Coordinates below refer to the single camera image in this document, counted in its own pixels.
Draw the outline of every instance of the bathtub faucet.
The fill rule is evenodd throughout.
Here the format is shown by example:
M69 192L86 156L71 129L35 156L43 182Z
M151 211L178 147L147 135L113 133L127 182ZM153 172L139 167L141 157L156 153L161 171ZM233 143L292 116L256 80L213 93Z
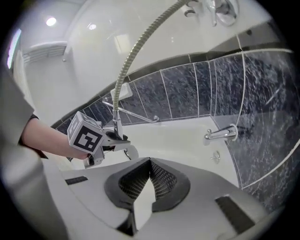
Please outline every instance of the bathtub faucet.
M215 140L233 140L235 141L238 137L238 129L234 124L220 129L216 132L212 132L210 129L207 130L207 134L204 136L204 145L207 146L211 141Z

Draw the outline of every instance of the white bathtub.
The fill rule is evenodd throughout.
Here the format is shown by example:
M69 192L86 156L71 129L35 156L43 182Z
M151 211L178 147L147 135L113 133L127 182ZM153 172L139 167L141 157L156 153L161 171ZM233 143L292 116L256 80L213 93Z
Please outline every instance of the white bathtub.
M235 186L238 185L233 160L224 141L214 141L204 146L203 137L207 129L217 130L210 116L198 119L176 120L149 124L125 126L123 132L138 150L139 157L162 158L192 167L205 169L220 175ZM219 151L220 162L210 158ZM109 152L101 165L103 167L128 161L123 151ZM82 168L81 160L73 159L76 168Z

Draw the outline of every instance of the human arm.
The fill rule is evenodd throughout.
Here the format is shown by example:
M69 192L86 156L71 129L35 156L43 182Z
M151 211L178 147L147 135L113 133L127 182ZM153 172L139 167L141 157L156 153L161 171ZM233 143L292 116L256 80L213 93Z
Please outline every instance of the human arm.
M68 136L47 126L38 118L30 119L21 140L33 149L50 152L68 158L85 159L88 154L69 145Z

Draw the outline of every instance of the shower hose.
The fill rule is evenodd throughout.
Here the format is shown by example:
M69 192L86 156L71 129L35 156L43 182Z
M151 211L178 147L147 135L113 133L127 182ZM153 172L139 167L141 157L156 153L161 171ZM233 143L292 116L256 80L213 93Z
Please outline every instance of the shower hose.
M118 76L116 86L115 86L115 94L113 97L113 110L117 111L119 108L119 96L122 84L124 82L124 78L129 70L133 60L135 59L136 55L139 53L140 49L144 46L146 41L151 37L151 35L155 32L157 28L161 24L163 24L173 13L175 13L179 8L181 8L186 3L190 2L191 0L178 0L172 6L170 6L165 12L162 13L140 36L137 42L134 44L133 48L131 49L129 55L127 56L122 70Z

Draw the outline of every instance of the tile wall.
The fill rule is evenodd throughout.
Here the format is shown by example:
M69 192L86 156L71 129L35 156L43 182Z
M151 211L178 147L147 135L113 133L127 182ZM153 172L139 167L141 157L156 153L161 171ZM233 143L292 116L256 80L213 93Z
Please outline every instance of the tile wall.
M236 124L239 137L228 147L240 186L272 211L285 202L300 172L299 149L278 167L300 139L300 75L278 34L264 39L262 31L275 32L274 24L241 33L208 53L164 60L130 74L125 81L133 95L120 107L162 121L210 114L219 128ZM111 108L102 100L112 103L113 88L53 127L66 133L76 111L111 126ZM120 116L124 125L144 123L123 112Z

